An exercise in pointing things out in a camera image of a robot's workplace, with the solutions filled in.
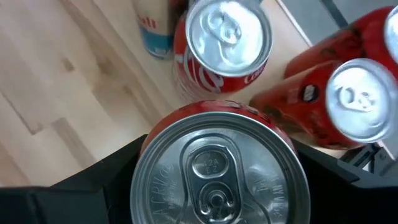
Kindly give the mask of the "blue silver Red Bull can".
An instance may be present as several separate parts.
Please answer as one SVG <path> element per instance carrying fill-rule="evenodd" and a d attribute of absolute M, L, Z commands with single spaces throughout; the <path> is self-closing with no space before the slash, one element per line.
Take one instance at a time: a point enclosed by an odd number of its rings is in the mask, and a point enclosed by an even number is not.
<path fill-rule="evenodd" d="M 132 0 L 145 49 L 167 59 L 172 54 L 174 14 L 169 0 Z"/>

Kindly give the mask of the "red Coca-Cola can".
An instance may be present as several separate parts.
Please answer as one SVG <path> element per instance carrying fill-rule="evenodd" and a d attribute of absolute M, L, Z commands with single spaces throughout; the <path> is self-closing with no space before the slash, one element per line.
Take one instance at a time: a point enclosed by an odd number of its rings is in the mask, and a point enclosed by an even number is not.
<path fill-rule="evenodd" d="M 190 0 L 174 37 L 174 77 L 187 103 L 224 98 L 255 81 L 272 49 L 261 0 Z"/>
<path fill-rule="evenodd" d="M 369 58 L 383 64 L 398 80 L 398 5 L 376 9 L 294 57 L 284 78 L 318 64 Z"/>
<path fill-rule="evenodd" d="M 347 150 L 387 138 L 398 127 L 398 84 L 368 58 L 315 65 L 254 95 L 250 106 L 289 135 Z"/>

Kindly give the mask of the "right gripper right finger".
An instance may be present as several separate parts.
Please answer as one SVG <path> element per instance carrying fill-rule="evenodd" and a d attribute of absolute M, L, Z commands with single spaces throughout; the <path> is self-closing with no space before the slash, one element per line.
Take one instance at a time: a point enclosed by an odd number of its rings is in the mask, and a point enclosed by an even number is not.
<path fill-rule="evenodd" d="M 398 163 L 381 176 L 293 144 L 310 188 L 310 224 L 398 224 Z"/>

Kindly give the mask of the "red soda can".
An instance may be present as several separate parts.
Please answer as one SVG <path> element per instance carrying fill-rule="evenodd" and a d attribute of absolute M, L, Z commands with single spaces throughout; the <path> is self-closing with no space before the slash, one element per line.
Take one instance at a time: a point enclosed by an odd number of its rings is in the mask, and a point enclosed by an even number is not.
<path fill-rule="evenodd" d="M 310 191 L 289 137 L 264 113 L 199 101 L 144 140 L 132 224 L 310 224 Z"/>

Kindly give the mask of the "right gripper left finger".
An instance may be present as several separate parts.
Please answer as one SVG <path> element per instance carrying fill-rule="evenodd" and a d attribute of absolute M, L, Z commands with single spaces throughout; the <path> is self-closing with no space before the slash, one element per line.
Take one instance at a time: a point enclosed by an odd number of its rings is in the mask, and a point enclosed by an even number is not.
<path fill-rule="evenodd" d="M 50 187 L 0 187 L 0 224 L 132 224 L 132 176 L 145 138 Z"/>

